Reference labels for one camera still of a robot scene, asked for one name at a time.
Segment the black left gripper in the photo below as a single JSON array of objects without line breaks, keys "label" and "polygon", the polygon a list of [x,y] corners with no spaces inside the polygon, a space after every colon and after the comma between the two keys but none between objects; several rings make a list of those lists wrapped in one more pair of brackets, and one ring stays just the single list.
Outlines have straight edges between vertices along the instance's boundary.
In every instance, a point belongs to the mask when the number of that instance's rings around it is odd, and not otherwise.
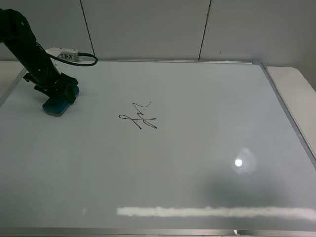
[{"label": "black left gripper", "polygon": [[35,85],[34,90],[45,94],[48,97],[53,96],[53,91],[50,90],[50,88],[64,88],[64,96],[68,103],[74,103],[77,95],[79,94],[77,80],[64,73],[58,74],[54,66],[27,72],[23,76],[23,79],[26,82],[32,82]]}]

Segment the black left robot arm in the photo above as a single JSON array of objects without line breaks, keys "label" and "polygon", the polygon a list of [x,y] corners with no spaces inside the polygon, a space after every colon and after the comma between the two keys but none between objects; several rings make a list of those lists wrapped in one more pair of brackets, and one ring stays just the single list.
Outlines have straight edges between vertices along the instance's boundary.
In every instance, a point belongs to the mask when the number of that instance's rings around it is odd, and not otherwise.
[{"label": "black left robot arm", "polygon": [[37,43],[27,19],[20,12],[0,10],[0,41],[27,70],[26,81],[32,82],[35,90],[74,103],[77,80],[56,69],[52,55]]}]

